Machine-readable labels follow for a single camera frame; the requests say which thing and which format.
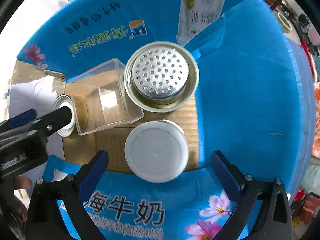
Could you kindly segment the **clear plastic box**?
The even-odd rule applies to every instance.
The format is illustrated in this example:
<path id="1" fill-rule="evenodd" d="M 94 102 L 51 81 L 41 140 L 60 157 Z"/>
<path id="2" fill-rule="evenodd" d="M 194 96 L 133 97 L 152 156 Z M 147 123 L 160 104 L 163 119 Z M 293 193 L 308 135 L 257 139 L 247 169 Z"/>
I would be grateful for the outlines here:
<path id="1" fill-rule="evenodd" d="M 67 83 L 65 93 L 74 106 L 78 135 L 127 126 L 144 117 L 126 93 L 124 70 L 122 62 L 111 59 Z"/>

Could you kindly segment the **green white bucket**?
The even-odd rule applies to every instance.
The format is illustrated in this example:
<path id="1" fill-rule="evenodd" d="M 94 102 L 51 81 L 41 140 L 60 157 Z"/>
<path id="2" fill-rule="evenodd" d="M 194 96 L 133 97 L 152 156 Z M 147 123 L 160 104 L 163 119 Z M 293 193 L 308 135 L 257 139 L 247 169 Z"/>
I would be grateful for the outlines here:
<path id="1" fill-rule="evenodd" d="M 279 22 L 279 24 L 281 25 L 284 33 L 289 33 L 292 31 L 292 26 L 290 21 L 285 17 L 285 15 L 283 15 L 281 12 L 277 12 L 276 14 L 277 16 L 277 20 Z"/>

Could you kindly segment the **orange white floral cushion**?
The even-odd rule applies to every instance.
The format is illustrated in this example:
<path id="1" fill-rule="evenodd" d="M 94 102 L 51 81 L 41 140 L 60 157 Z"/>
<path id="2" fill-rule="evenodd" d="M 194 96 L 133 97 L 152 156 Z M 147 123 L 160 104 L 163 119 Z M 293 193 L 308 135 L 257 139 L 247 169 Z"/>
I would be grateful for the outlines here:
<path id="1" fill-rule="evenodd" d="M 315 91 L 316 121 L 315 137 L 313 140 L 312 155 L 319 159 L 320 157 L 320 85 L 319 82 L 313 84 Z"/>

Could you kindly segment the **white round lid jar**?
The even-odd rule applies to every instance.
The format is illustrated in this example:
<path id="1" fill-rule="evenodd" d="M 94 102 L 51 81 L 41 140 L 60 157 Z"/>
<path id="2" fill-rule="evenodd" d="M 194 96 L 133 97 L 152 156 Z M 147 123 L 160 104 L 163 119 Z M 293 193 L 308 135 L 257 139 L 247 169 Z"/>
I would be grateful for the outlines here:
<path id="1" fill-rule="evenodd" d="M 169 120 L 148 121 L 129 133 L 124 154 L 129 168 L 139 178 L 166 183 L 185 170 L 189 147 L 178 124 Z"/>

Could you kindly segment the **blue cardboard milk box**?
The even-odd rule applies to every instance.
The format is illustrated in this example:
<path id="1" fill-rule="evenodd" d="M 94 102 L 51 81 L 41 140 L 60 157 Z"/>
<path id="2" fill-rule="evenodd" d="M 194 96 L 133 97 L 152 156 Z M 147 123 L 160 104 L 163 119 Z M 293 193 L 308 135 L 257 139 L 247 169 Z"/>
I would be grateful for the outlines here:
<path id="1" fill-rule="evenodd" d="M 50 18 L 20 61 L 68 80 L 140 47 L 176 42 L 181 0 L 75 0 Z M 209 166 L 220 150 L 244 174 L 280 178 L 296 194 L 312 150 L 315 98 L 308 62 L 283 34 L 264 0 L 225 0 L 222 15 L 186 44 L 200 71 L 196 106 L 200 169 L 163 184 L 106 172 L 88 209 L 107 239 L 192 239 L 199 210 L 221 192 Z"/>

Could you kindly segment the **checkered tablecloth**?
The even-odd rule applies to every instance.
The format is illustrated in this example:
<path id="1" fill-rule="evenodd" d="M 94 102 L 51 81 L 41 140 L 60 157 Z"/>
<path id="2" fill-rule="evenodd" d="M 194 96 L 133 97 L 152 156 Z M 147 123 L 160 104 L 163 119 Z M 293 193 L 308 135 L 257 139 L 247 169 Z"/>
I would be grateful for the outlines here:
<path id="1" fill-rule="evenodd" d="M 1 122 L 9 118 L 9 105 L 10 105 L 10 87 L 11 79 L 7 81 L 4 88 L 1 89 L 1 106 L 0 106 L 0 120 Z"/>

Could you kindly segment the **perforated metal strainer tin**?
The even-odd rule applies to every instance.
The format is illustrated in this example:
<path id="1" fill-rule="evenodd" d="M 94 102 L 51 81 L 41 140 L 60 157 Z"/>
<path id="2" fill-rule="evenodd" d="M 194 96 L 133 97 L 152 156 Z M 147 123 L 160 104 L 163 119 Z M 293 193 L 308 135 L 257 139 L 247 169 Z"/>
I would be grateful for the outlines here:
<path id="1" fill-rule="evenodd" d="M 152 42 L 127 61 L 124 86 L 129 98 L 152 113 L 169 113 L 184 106 L 199 84 L 194 57 L 172 42 Z"/>

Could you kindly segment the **small white-capped tin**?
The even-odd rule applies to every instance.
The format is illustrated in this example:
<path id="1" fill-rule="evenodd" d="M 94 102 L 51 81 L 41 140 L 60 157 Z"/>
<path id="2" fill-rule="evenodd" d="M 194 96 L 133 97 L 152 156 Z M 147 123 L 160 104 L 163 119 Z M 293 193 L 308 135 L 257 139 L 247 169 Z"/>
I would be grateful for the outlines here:
<path id="1" fill-rule="evenodd" d="M 64 125 L 57 131 L 58 135 L 65 138 L 70 136 L 75 127 L 74 106 L 71 98 L 61 94 L 55 99 L 52 110 L 57 110 L 58 117 L 62 119 L 60 123 Z"/>

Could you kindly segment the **white label sheet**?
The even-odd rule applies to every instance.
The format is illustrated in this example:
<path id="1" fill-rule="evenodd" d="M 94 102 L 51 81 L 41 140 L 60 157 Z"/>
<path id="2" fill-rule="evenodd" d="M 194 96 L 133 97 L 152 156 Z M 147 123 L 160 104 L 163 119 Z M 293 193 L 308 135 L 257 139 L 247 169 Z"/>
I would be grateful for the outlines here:
<path id="1" fill-rule="evenodd" d="M 186 45 L 197 34 L 216 21 L 225 0 L 181 0 L 177 42 Z"/>

